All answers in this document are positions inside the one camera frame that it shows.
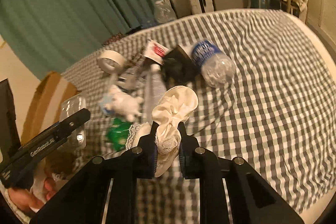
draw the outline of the white stuffed animal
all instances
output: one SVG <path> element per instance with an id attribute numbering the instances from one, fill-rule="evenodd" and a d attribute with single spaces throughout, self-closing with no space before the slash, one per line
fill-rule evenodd
<path id="1" fill-rule="evenodd" d="M 116 85 L 112 85 L 109 90 L 112 101 L 104 107 L 111 111 L 125 116 L 128 122 L 134 122 L 136 116 L 141 116 L 139 112 L 140 104 L 143 102 L 141 97 L 133 98 L 129 94 L 122 92 Z"/>

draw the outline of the bottle cap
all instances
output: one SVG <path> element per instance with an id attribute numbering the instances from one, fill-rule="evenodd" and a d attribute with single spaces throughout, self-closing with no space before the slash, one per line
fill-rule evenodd
<path id="1" fill-rule="evenodd" d="M 161 71 L 161 67 L 158 64 L 152 64 L 151 65 L 151 72 L 157 72 L 157 71 Z"/>

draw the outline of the blue bottle label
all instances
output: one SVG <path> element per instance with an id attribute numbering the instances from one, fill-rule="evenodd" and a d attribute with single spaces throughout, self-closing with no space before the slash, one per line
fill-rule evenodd
<path id="1" fill-rule="evenodd" d="M 195 45 L 191 57 L 194 64 L 200 69 L 207 59 L 217 53 L 221 53 L 221 50 L 208 40 L 204 40 Z"/>

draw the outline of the bed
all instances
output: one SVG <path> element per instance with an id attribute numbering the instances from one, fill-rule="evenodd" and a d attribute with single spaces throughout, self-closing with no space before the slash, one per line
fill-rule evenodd
<path id="1" fill-rule="evenodd" d="M 149 37 L 168 48 L 207 38 L 230 56 L 237 66 L 230 88 L 211 88 L 200 76 L 188 84 L 199 106 L 187 133 L 219 157 L 243 157 L 306 224 L 313 223 L 336 188 L 336 67 L 319 39 L 284 12 L 226 10 L 147 29 L 105 49 L 130 58 Z M 96 63 L 102 50 L 63 74 L 86 93 L 91 111 L 77 170 L 93 156 L 119 155 L 105 138 L 111 118 L 97 105 L 109 82 Z M 198 223 L 198 181 L 181 177 L 176 158 L 161 177 L 138 180 L 137 208 L 139 223 Z"/>

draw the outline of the small box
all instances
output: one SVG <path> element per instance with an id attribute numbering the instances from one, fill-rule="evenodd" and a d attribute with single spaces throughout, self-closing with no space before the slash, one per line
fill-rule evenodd
<path id="1" fill-rule="evenodd" d="M 161 71 L 164 81 L 172 78 L 177 85 L 185 85 L 200 73 L 181 46 L 177 46 L 163 57 Z"/>

